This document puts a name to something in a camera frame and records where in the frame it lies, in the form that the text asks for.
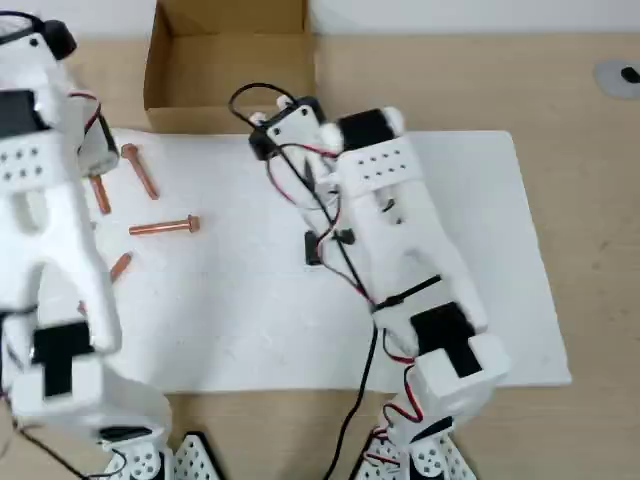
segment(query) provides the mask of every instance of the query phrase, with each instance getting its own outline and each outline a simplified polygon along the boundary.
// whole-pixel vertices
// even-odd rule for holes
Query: white foam board
[[[342,280],[304,264],[306,227],[265,178],[246,136],[116,131],[141,145],[158,185],[150,200],[123,160],[104,177],[113,213],[99,214],[107,264],[133,252],[115,285],[124,346],[109,361],[166,392],[357,388],[371,317]],[[518,159],[504,132],[411,134],[442,222],[466,259],[513,370],[505,385],[570,382],[567,357]],[[131,237],[134,224],[199,215],[202,230]],[[76,315],[53,268],[42,321]],[[368,387],[395,392],[401,367],[377,354]]]

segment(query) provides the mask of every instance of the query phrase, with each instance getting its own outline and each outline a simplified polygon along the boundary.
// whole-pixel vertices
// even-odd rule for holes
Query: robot
[[[488,332],[467,266],[438,219],[402,114],[383,108],[328,123],[315,98],[284,95],[277,104],[273,117],[250,118],[251,146],[267,162],[282,160],[283,145],[304,147],[287,148],[287,156],[317,198],[339,192],[331,233],[351,231],[350,248],[364,252],[384,349],[406,365],[404,390],[382,407],[351,480],[475,479],[450,433],[489,401],[509,358]],[[335,158],[331,167],[327,157]]]
[[[106,477],[114,480],[222,479],[204,436],[187,434],[174,454],[166,398],[106,363],[122,332],[81,179],[115,168],[117,149],[99,103],[60,63],[76,47],[65,25],[0,12],[0,22],[7,19],[0,29],[0,276],[12,281],[0,299],[0,372],[11,362],[19,368],[0,386],[16,428],[30,438],[34,426],[51,425],[98,443],[114,453]],[[355,241],[385,350],[406,364],[404,390],[383,406],[351,478],[473,479],[449,434],[489,400],[509,359],[440,224],[402,115],[385,108],[327,123],[313,98],[287,96],[278,105],[271,118],[252,117],[254,152],[271,160],[282,152],[277,146],[317,147],[291,149],[291,158],[317,197],[337,199],[342,213],[320,238],[317,210],[302,206],[311,229],[307,263],[324,256],[332,239]],[[337,160],[327,162],[329,154]],[[39,324],[48,263],[75,283],[86,318]]]
[[[100,478],[219,480],[204,436],[187,434],[174,455],[168,400],[106,363],[122,331],[81,179],[115,168],[119,155],[99,102],[61,63],[75,48],[62,22],[0,12],[0,277],[10,279],[0,298],[0,373],[19,366],[0,393],[32,443],[30,430],[47,425],[113,452]],[[47,264],[76,285],[86,318],[39,325]]]

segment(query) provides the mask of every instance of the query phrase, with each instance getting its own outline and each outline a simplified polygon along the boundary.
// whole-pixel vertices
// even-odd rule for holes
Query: copper screw
[[[109,197],[107,197],[107,191],[102,184],[102,177],[100,175],[92,175],[89,177],[91,182],[91,188],[98,201],[98,207],[103,215],[109,215],[111,213],[111,205],[109,204]]]
[[[136,147],[132,143],[127,143],[122,147],[121,154],[124,158],[131,162],[133,170],[136,172],[136,175],[138,175],[138,178],[142,182],[142,185],[144,185],[144,189],[147,191],[149,197],[151,197],[151,200],[157,200],[159,198],[158,192],[156,190],[156,187],[153,185],[153,182],[149,178],[149,175],[147,175],[147,171],[144,169],[142,163],[140,162],[140,157],[138,156],[138,147]]]
[[[133,256],[131,253],[125,253],[118,259],[115,265],[111,267],[111,283],[116,283],[118,281],[120,276],[124,273],[124,271],[131,263],[132,258]],[[82,315],[87,314],[87,308],[85,307],[83,301],[80,301],[78,303],[78,312]]]
[[[200,230],[200,217],[189,215],[186,220],[177,222],[153,223],[129,228],[129,235],[147,235],[153,233],[172,232],[174,230],[189,230],[195,233]]]

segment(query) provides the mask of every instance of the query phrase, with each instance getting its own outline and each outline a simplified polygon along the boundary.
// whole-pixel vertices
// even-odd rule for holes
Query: brown cardboard box
[[[306,0],[158,0],[144,106],[161,133],[240,133],[227,101],[250,82],[315,91]],[[276,95],[247,92],[245,113],[275,110]]]

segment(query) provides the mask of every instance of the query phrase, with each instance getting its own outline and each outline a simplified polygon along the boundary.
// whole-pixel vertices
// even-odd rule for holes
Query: wooden surface
[[[73,61],[114,126],[148,127],[145,54],[143,42],[85,43]],[[331,114],[389,104],[413,129],[514,136],[574,384],[499,391],[460,429],[484,479],[640,476],[640,103],[606,98],[592,77],[600,60],[639,57],[640,35],[320,41]],[[242,480],[321,478],[353,400],[351,392],[171,397],[176,437],[205,429],[230,478]],[[346,478],[381,400],[367,396],[335,479]],[[47,438],[87,471],[102,466],[86,443]],[[3,478],[42,475],[70,478],[20,442],[0,463]]]

